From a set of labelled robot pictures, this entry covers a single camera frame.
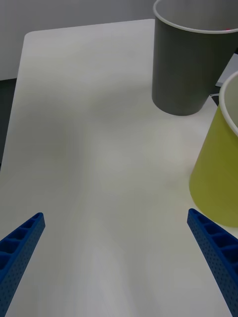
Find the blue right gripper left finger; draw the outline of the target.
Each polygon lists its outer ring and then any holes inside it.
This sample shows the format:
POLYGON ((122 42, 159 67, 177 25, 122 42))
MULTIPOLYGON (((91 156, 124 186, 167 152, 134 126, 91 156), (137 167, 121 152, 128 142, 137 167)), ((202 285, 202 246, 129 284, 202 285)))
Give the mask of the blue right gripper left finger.
POLYGON ((0 241, 1 317, 6 315, 44 229, 44 215, 39 212, 0 241))

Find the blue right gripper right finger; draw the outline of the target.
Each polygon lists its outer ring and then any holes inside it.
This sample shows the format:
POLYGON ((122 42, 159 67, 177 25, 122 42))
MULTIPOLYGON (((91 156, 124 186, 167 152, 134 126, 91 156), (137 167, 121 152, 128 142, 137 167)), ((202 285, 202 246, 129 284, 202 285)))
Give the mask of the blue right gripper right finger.
POLYGON ((238 239, 195 209, 187 224, 231 312, 238 317, 238 239))

